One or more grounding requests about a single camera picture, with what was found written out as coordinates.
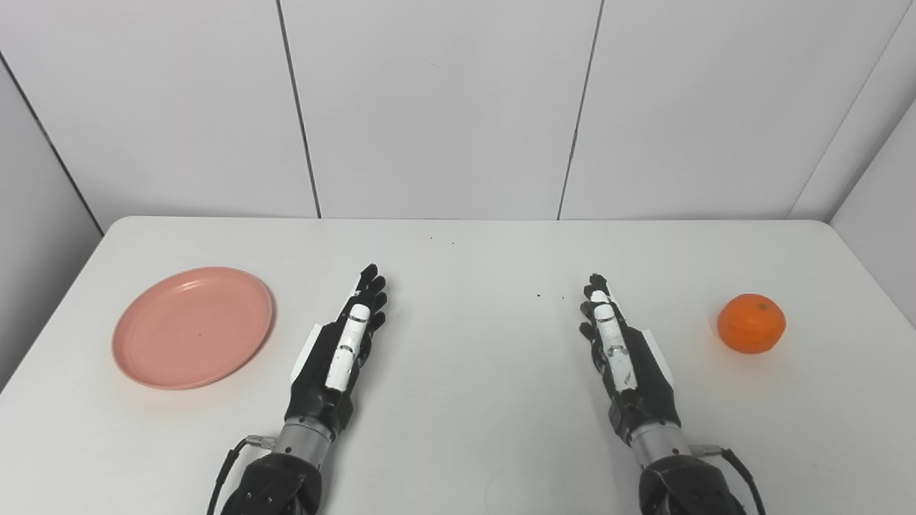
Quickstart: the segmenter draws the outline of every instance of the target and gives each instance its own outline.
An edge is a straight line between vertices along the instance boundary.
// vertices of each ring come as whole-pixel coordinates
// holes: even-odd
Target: silver cylinder
[[[330,448],[331,432],[311,417],[287,419],[274,444],[275,453],[296,456],[316,468],[322,467]]]
[[[640,425],[630,435],[630,447],[643,468],[671,455],[690,455],[690,445],[681,428],[669,422]]]

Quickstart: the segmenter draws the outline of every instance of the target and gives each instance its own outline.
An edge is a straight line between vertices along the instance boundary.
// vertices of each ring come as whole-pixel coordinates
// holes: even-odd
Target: robotic arm
[[[230,451],[211,499],[244,444],[270,449],[245,468],[223,515],[314,515],[322,500],[321,467],[331,443],[353,415],[351,393],[384,322],[385,278],[376,265],[360,274],[337,319],[315,325],[293,368],[285,423],[276,439],[249,436]]]
[[[611,398],[614,432],[636,455],[639,508],[643,515],[745,515],[722,472],[700,459],[722,455],[748,481],[759,515],[766,515],[750,473],[728,449],[689,445],[674,406],[667,365],[646,336],[627,325],[604,277],[593,274],[584,289],[580,332],[592,346],[594,367]]]

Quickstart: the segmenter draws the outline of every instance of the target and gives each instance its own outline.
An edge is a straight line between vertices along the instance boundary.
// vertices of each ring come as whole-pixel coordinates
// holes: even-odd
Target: cable connector
[[[718,445],[691,445],[690,446],[690,454],[698,458],[702,458],[705,456],[718,456],[724,450],[725,449],[723,449],[722,447]]]
[[[273,436],[261,436],[260,434],[249,434],[245,437],[245,443],[253,445],[255,447],[260,447],[267,451],[273,451],[274,445],[277,444],[277,439]]]

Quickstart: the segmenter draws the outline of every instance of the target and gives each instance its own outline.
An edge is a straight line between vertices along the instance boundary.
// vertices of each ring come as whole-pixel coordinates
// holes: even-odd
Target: white finger segment
[[[609,303],[610,299],[603,291],[596,290],[589,300],[597,304],[594,307],[594,322],[598,327],[598,334],[601,335],[605,359],[611,367],[614,388],[617,391],[635,389],[637,381],[636,373],[633,371],[633,361],[630,360],[627,343],[624,341],[623,333],[620,332],[620,324],[617,323],[614,308]]]
[[[353,372],[356,357],[359,356],[359,346],[363,342],[370,313],[369,308],[363,304],[355,304],[350,309],[340,342],[331,359],[331,369],[328,370],[328,378],[324,381],[325,387],[346,391],[346,385],[350,382],[350,373]]]

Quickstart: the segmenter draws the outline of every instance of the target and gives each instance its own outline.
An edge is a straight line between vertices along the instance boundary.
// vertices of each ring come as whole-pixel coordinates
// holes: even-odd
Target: orange
[[[738,352],[766,352],[786,330],[786,315],[763,295],[744,293],[722,308],[718,329],[722,341]]]

